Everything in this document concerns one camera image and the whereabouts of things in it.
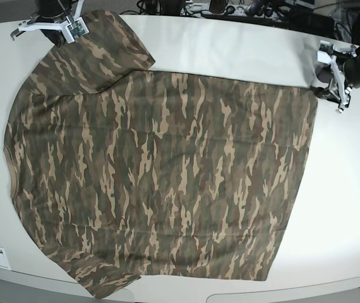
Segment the camouflage T-shirt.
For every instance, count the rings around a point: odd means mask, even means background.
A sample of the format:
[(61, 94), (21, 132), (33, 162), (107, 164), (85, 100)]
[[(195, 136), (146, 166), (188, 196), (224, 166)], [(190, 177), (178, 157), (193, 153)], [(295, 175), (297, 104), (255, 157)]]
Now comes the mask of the camouflage T-shirt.
[(93, 297), (145, 275), (266, 280), (301, 183), (310, 90), (154, 71), (115, 13), (52, 48), (4, 135), (27, 234)]

